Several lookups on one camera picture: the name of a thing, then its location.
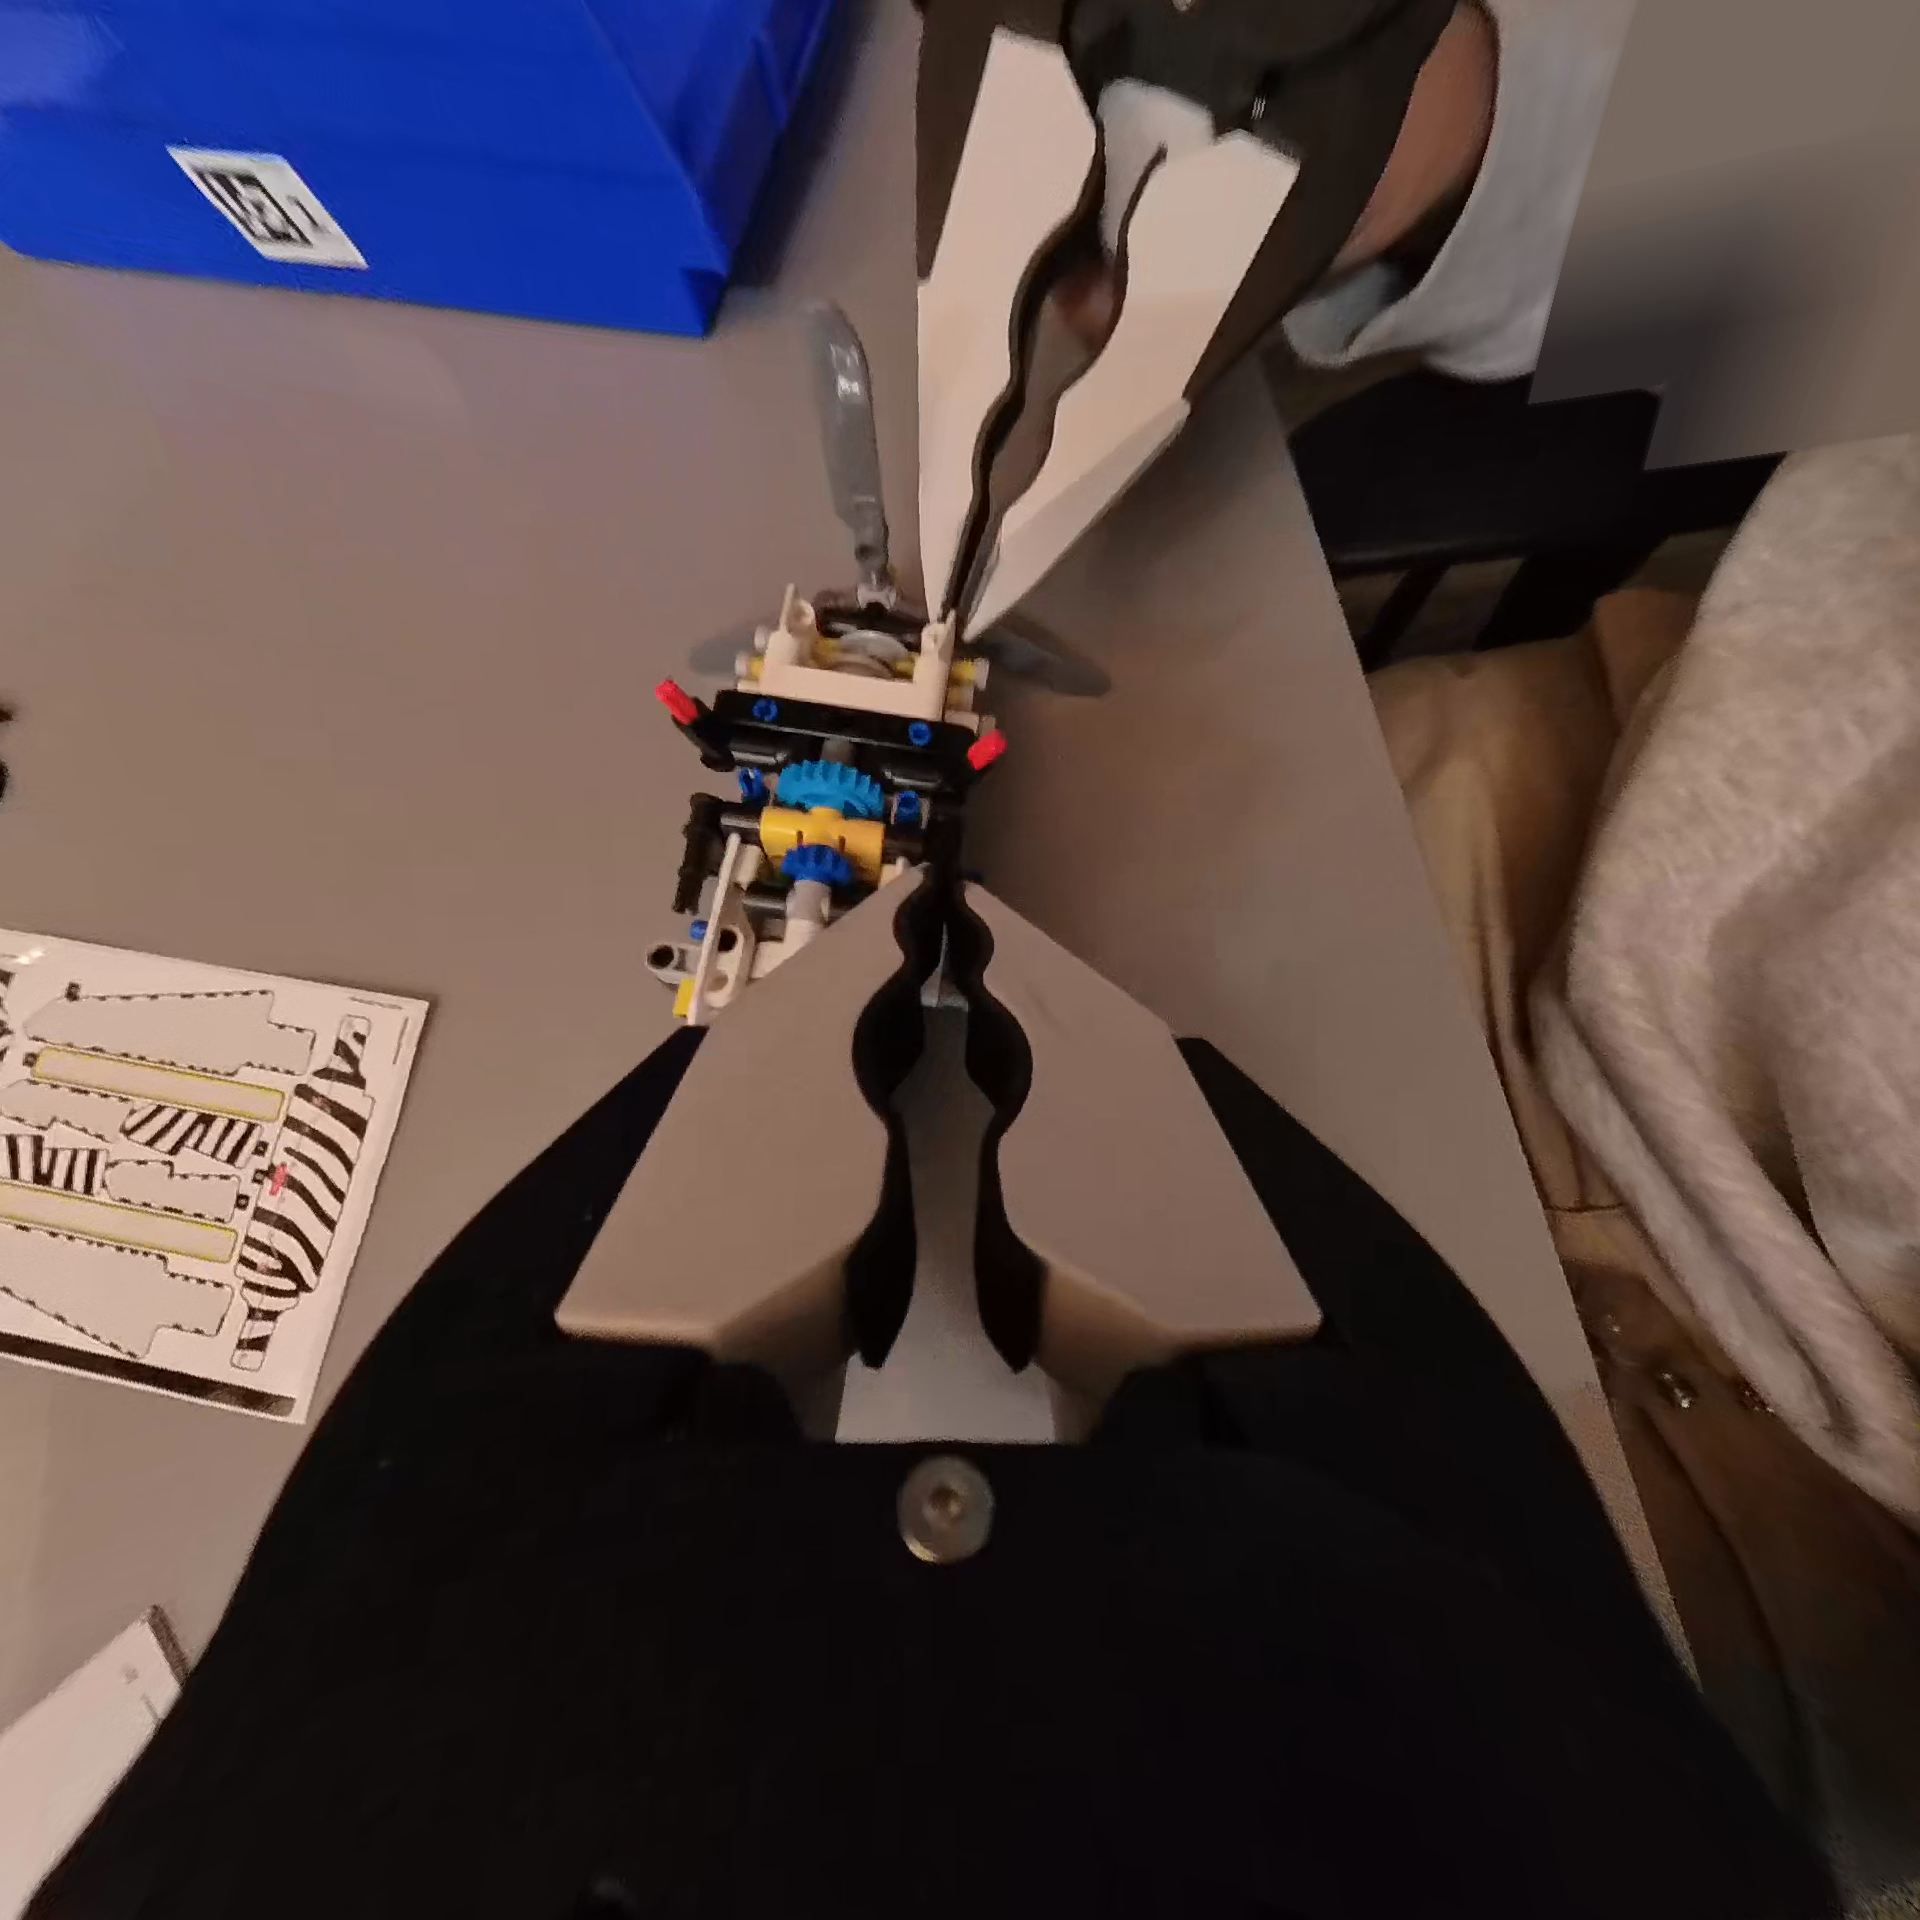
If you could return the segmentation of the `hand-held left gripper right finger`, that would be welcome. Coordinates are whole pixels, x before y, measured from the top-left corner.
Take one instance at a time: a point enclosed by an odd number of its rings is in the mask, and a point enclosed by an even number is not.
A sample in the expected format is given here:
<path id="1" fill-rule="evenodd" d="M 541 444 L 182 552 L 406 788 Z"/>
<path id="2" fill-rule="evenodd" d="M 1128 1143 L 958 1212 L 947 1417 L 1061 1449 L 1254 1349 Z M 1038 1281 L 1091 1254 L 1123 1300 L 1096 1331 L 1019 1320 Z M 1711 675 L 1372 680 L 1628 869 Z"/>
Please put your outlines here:
<path id="1" fill-rule="evenodd" d="M 1167 1022 L 973 882 L 953 906 L 953 980 L 991 1110 L 973 1268 L 1000 1358 L 1137 1373 L 1321 1331 Z"/>

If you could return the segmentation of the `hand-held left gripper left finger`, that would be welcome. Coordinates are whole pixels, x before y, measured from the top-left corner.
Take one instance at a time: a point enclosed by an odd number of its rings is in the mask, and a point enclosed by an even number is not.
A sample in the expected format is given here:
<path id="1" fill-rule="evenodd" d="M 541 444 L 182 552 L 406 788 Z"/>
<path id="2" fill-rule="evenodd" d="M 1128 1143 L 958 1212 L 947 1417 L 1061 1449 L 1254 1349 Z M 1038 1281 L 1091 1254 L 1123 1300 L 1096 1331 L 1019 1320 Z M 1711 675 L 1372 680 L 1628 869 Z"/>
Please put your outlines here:
<path id="1" fill-rule="evenodd" d="M 855 1033 L 903 966 L 897 917 L 922 884 L 888 882 L 702 1029 L 557 1308 L 562 1331 L 769 1373 L 845 1364 L 848 1263 L 888 1160 Z"/>

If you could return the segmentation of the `blue plastic storage bin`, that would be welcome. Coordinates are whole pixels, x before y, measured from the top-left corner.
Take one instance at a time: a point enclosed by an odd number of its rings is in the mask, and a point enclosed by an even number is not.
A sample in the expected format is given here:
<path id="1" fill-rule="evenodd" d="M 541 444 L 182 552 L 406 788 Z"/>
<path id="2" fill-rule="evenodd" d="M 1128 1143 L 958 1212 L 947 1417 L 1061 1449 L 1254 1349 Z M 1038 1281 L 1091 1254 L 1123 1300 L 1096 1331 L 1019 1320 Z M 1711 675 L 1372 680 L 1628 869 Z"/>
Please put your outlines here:
<path id="1" fill-rule="evenodd" d="M 840 5 L 6 2 L 22 257 L 703 339 Z"/>

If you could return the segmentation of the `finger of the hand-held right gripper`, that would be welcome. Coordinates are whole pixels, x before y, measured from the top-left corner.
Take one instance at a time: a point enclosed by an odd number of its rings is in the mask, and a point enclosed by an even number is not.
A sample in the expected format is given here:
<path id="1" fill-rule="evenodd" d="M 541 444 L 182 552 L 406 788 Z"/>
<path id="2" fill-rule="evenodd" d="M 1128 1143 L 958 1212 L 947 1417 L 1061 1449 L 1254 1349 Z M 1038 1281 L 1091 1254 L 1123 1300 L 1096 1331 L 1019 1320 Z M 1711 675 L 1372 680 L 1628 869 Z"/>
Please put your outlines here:
<path id="1" fill-rule="evenodd" d="M 1032 590 L 1114 496 L 1094 368 L 1032 400 L 1046 298 L 1104 193 L 1061 30 L 927 30 L 917 99 L 917 534 L 927 612 Z"/>
<path id="2" fill-rule="evenodd" d="M 965 633 L 1044 585 L 1188 425 L 1188 391 L 1299 175 L 1294 156 L 1231 134 L 1162 158 L 1140 182 L 1110 330 L 1052 404 L 1046 454 L 1000 518 Z"/>

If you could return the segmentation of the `white instruction booklet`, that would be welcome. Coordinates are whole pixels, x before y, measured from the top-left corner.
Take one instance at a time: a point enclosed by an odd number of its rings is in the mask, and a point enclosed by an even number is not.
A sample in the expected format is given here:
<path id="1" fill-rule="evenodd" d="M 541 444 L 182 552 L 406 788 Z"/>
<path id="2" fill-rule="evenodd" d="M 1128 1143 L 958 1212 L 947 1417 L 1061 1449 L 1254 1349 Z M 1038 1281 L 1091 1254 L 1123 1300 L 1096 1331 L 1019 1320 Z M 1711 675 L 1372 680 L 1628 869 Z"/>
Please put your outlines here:
<path id="1" fill-rule="evenodd" d="M 36 1887 L 97 1818 L 170 1716 L 186 1659 L 148 1608 L 2 1735 L 2 1912 Z"/>

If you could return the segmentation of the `person's right hand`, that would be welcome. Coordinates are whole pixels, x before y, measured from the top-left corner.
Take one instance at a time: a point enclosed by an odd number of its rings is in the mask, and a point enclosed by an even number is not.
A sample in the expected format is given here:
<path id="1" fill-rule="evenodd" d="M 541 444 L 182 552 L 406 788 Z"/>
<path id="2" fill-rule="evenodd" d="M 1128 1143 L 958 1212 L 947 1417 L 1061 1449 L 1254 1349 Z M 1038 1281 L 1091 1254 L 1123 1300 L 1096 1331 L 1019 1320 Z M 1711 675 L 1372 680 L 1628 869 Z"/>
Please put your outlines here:
<path id="1" fill-rule="evenodd" d="M 1071 239 L 1044 269 L 1046 339 L 1078 367 L 1091 362 L 1118 322 L 1118 266 L 1100 235 Z"/>

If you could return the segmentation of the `zebra-print sticker sheet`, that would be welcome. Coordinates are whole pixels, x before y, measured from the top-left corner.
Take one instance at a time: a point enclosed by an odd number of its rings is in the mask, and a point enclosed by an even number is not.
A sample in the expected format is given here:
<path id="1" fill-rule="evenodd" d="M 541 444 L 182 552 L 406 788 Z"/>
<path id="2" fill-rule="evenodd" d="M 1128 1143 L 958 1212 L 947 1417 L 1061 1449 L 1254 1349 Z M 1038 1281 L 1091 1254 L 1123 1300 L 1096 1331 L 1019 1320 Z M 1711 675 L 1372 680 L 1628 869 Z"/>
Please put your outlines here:
<path id="1" fill-rule="evenodd" d="M 306 1425 L 429 1018 L 6 929 L 6 1358 Z"/>

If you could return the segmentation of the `zebra-striped lego helicopter model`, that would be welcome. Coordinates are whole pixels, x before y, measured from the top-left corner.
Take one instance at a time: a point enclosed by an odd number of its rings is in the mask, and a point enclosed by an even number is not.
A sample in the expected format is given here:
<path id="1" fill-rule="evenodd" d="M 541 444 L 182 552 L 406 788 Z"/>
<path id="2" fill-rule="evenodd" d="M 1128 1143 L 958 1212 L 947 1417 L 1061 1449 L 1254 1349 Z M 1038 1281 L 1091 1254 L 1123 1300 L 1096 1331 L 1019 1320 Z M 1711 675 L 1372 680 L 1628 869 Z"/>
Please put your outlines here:
<path id="1" fill-rule="evenodd" d="M 931 618 L 891 560 L 868 354 L 832 300 L 808 308 L 805 344 L 855 583 L 818 598 L 784 590 L 713 698 L 675 680 L 655 690 L 703 769 L 737 784 L 689 799 L 674 898 L 684 931 L 646 961 L 684 1026 L 713 1024 L 888 882 L 959 849 L 973 784 L 1005 754 L 984 709 L 1000 669 L 1078 698 L 1110 685 L 1066 643 L 1010 623 L 959 641 L 972 716 L 943 725 L 910 712 Z"/>

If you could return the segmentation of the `person's right forearm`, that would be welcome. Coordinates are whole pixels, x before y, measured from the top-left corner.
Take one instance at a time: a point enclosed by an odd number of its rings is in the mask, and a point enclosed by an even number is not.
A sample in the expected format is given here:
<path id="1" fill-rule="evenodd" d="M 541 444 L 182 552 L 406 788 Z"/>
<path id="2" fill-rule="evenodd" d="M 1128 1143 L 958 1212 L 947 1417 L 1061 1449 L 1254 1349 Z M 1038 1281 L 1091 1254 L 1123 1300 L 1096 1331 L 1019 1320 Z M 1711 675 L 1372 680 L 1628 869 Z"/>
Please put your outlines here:
<path id="1" fill-rule="evenodd" d="M 1370 264 L 1283 325 L 1311 371 L 1393 356 L 1466 382 L 1534 374 L 1635 7 L 1495 2 L 1492 127 L 1430 264 Z"/>

